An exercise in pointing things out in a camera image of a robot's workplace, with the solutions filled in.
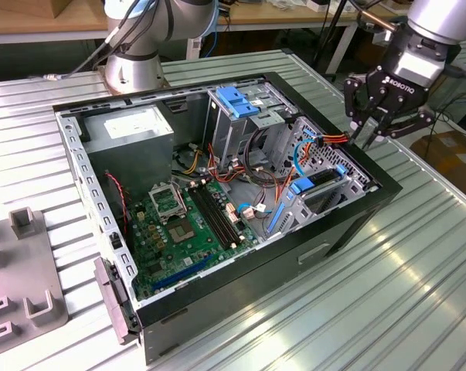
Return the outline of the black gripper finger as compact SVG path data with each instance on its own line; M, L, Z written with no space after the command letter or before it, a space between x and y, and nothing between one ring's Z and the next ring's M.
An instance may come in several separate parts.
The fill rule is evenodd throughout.
M344 82L345 114L351 119L350 128L352 129L350 143L355 143L366 122L379 105L379 95L366 92L364 95L365 100L362 102L359 99L366 86L366 75L349 75Z
M435 113L433 111L418 111L414 116L395 123L386 114L367 139L366 148L369 148L374 141L382 141L383 138L398 139L415 131L430 127L434 122Z

